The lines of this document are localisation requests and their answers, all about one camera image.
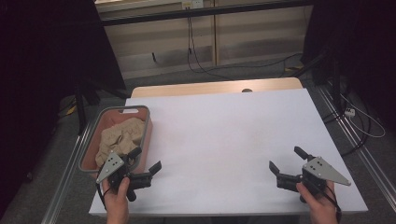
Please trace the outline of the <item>white wall socket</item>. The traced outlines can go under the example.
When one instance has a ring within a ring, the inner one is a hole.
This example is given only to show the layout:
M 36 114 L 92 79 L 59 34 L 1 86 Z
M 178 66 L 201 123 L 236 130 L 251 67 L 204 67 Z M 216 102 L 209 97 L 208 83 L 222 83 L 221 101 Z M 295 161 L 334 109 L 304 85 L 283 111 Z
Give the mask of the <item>white wall socket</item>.
M 182 0 L 181 5 L 183 9 L 203 8 L 204 0 Z

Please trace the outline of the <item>black metal stand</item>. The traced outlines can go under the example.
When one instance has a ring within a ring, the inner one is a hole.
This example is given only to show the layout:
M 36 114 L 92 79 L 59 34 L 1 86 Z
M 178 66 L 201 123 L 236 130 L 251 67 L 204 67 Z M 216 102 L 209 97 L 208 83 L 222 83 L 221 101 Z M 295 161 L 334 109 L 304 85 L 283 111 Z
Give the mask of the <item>black metal stand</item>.
M 342 110 L 340 96 L 340 70 L 339 62 L 333 56 L 329 49 L 323 50 L 317 57 L 305 64 L 301 69 L 295 72 L 292 77 L 300 77 L 310 72 L 313 82 L 316 85 L 326 84 L 328 81 L 332 84 L 332 102 L 337 112 Z

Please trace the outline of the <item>pink basket with grey rim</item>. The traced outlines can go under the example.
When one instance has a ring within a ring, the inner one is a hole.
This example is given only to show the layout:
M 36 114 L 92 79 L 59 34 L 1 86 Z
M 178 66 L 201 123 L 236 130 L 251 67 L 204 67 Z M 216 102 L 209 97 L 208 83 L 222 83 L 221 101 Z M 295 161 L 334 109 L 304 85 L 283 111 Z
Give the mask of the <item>pink basket with grey rim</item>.
M 127 119 L 138 118 L 145 122 L 145 130 L 139 147 L 142 149 L 137 167 L 133 170 L 134 174 L 145 171 L 146 159 L 149 152 L 149 141 L 152 131 L 152 122 L 149 109 L 144 105 L 134 106 L 114 106 L 104 109 L 92 126 L 92 132 L 85 142 L 84 154 L 80 160 L 79 169 L 82 172 L 91 174 L 94 178 L 99 174 L 98 166 L 95 162 L 96 153 L 99 150 L 100 135 L 104 129 L 110 128 L 115 124 L 124 122 Z

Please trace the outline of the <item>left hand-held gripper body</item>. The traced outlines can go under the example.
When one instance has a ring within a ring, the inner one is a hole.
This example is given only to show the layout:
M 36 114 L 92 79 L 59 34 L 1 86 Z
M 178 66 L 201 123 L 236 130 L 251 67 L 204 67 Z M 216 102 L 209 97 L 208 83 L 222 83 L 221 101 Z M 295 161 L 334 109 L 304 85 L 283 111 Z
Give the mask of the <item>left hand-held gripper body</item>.
M 140 155 L 136 159 L 130 160 L 127 155 L 120 156 L 114 151 L 110 152 L 96 177 L 96 187 L 102 202 L 105 200 L 104 195 L 106 194 L 106 190 L 103 190 L 102 186 L 104 180 L 108 181 L 110 190 L 118 190 L 122 179 L 128 177 L 130 184 L 126 195 L 129 202 L 136 200 L 134 193 L 136 189 L 144 189 L 151 186 L 153 175 L 149 171 L 140 174 L 133 173 L 139 163 L 139 159 Z

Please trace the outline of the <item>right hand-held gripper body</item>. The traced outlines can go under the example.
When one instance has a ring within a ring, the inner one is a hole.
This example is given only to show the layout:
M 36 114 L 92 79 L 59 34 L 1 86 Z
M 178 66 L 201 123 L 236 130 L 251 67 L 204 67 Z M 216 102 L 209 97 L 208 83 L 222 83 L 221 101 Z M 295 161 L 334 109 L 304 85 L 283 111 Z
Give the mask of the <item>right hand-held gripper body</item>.
M 345 186 L 351 185 L 346 177 L 321 157 L 308 159 L 299 175 L 281 174 L 276 168 L 276 186 L 280 189 L 297 192 L 296 184 L 302 183 L 313 196 L 316 196 L 326 189 L 328 181 Z

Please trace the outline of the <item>person's left hand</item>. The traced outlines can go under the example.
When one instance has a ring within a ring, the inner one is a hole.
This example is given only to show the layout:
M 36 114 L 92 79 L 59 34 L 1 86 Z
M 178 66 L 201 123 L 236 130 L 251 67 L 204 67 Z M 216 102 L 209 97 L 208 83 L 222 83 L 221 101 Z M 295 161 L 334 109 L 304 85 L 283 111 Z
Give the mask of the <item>person's left hand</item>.
M 103 190 L 106 190 L 105 205 L 107 216 L 129 216 L 128 200 L 126 197 L 127 189 L 129 188 L 130 179 L 124 177 L 120 183 L 117 192 L 111 192 L 107 180 L 102 182 Z

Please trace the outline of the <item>black horizontal bar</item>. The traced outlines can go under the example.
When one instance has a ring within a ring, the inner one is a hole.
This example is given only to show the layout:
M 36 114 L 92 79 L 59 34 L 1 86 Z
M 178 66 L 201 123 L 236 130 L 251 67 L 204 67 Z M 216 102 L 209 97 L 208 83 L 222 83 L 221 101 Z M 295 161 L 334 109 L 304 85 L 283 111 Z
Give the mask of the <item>black horizontal bar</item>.
M 265 3 L 232 5 L 223 7 L 207 7 L 198 9 L 184 9 L 170 12 L 153 13 L 147 15 L 121 16 L 102 19 L 104 26 L 123 25 L 130 23 L 141 23 L 149 21 L 167 21 L 175 19 L 185 19 L 212 15 L 232 14 L 241 12 L 251 12 L 259 10 L 271 10 L 290 7 L 313 6 L 317 0 L 275 0 Z

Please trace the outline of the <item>beige drawstring shorts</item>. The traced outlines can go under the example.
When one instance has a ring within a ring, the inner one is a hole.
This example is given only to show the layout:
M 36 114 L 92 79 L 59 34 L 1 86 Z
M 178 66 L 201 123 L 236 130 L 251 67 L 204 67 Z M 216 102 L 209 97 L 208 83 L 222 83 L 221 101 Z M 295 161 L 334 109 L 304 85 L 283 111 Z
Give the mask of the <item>beige drawstring shorts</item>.
M 104 129 L 100 135 L 99 150 L 95 162 L 102 166 L 111 151 L 118 155 L 126 155 L 141 144 L 145 122 L 142 119 L 131 118 L 122 123 Z

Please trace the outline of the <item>black curtain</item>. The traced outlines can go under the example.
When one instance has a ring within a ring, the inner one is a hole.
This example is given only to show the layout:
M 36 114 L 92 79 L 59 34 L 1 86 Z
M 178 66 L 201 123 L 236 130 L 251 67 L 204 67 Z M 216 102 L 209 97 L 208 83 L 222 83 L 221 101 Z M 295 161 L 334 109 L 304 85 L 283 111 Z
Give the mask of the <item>black curtain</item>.
M 61 99 L 124 87 L 95 0 L 0 0 L 0 217 L 48 143 Z
M 304 38 L 303 63 L 327 57 L 313 70 L 322 84 L 333 63 L 396 132 L 396 0 L 316 0 Z

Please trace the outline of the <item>aluminium floor rail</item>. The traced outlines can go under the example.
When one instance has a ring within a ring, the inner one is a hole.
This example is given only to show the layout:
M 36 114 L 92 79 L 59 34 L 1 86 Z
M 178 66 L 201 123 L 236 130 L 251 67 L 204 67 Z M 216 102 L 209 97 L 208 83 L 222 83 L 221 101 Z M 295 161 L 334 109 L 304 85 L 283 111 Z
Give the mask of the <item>aluminium floor rail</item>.
M 389 179 L 381 167 L 381 162 L 375 159 L 367 145 L 369 139 L 384 139 L 386 135 L 384 127 L 369 114 L 366 107 L 355 106 L 345 96 L 341 96 L 341 100 L 346 103 L 346 108 L 354 108 L 356 112 L 353 118 L 348 118 L 344 113 L 336 111 L 329 90 L 323 87 L 316 87 L 316 90 L 331 111 L 331 121 L 335 120 L 337 122 L 337 125 L 352 144 L 352 149 L 341 152 L 340 155 L 343 158 L 356 155 L 361 159 L 388 204 L 396 212 L 396 185 Z
M 94 196 L 93 181 L 78 168 L 87 135 L 86 130 L 75 135 L 72 151 L 61 172 L 61 180 L 49 201 L 41 224 L 92 224 L 95 221 L 89 214 Z

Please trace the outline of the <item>black tripod stand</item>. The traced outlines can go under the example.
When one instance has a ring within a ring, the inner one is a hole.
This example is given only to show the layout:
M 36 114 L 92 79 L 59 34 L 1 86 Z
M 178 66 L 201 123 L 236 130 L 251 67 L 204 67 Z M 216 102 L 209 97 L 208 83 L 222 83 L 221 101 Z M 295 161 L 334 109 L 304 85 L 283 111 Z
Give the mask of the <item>black tripod stand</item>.
M 114 95 L 120 99 L 127 99 L 128 95 L 123 91 L 110 88 L 108 85 L 101 82 L 92 80 L 91 78 L 82 78 L 75 82 L 75 99 L 78 111 L 78 134 L 82 134 L 85 127 L 87 126 L 87 119 L 84 109 L 84 97 L 87 102 L 92 102 L 94 105 L 98 105 L 101 101 L 97 90 L 105 91 L 111 95 Z

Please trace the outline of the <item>person's right hand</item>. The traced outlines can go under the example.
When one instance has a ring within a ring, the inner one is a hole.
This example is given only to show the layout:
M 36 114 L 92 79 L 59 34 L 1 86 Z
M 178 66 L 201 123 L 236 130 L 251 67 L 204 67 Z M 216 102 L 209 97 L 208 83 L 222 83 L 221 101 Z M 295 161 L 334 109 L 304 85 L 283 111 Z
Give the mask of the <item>person's right hand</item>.
M 308 204 L 310 216 L 315 222 L 335 218 L 335 207 L 328 199 L 315 198 L 302 183 L 297 183 L 296 188 Z

